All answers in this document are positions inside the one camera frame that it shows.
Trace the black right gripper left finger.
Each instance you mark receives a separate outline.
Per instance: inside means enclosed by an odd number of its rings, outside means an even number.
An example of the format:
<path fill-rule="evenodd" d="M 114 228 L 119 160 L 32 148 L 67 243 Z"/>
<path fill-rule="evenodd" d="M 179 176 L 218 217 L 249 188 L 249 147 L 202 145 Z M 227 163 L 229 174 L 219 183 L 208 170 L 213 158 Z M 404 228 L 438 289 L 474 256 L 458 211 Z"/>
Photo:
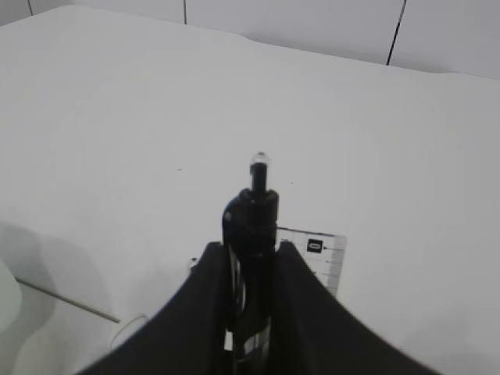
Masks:
<path fill-rule="evenodd" d="M 82 374 L 227 374 L 230 310 L 226 249 L 210 242 L 177 293 L 153 318 Z"/>

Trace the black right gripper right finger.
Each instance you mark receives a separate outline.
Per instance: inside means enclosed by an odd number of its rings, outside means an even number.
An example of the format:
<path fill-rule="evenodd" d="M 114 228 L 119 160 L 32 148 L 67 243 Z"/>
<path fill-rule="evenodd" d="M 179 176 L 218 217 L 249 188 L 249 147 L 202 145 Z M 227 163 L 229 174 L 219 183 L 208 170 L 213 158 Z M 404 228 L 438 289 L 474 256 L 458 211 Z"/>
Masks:
<path fill-rule="evenodd" d="M 293 243 L 273 268 L 271 374 L 433 374 L 357 320 L 316 278 Z"/>

